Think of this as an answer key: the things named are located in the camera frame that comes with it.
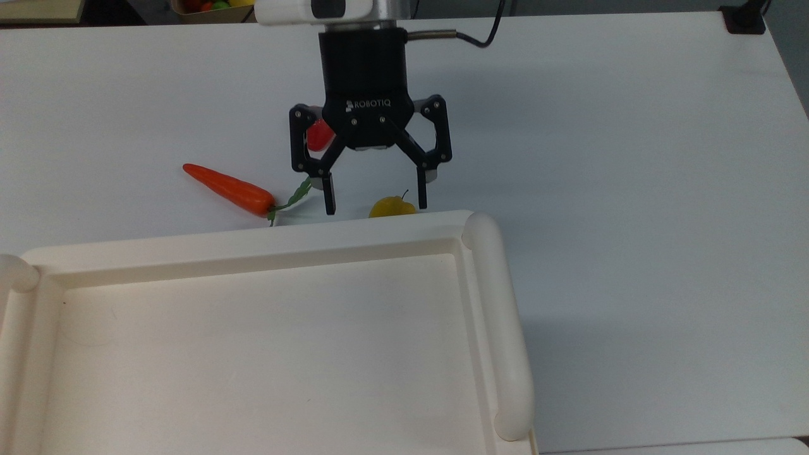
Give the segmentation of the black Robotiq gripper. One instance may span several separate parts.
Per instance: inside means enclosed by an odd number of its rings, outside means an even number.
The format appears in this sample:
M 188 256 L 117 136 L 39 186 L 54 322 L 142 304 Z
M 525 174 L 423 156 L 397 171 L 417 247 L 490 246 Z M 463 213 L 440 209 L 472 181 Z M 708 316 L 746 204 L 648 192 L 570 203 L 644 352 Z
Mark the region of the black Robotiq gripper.
M 428 207 L 427 184 L 437 167 L 453 158 L 447 104 L 441 95 L 414 102 L 408 95 L 407 31 L 376 28 L 323 32 L 319 35 L 324 76 L 324 106 L 297 104 L 289 110 L 291 165 L 306 173 L 324 193 L 327 215 L 335 215 L 331 169 L 344 148 L 388 148 L 394 144 L 417 169 L 417 201 Z M 434 147 L 424 150 L 405 126 L 417 112 L 434 126 Z M 321 158 L 309 153 L 307 130 L 321 118 L 334 132 Z M 381 118 L 386 119 L 386 130 Z

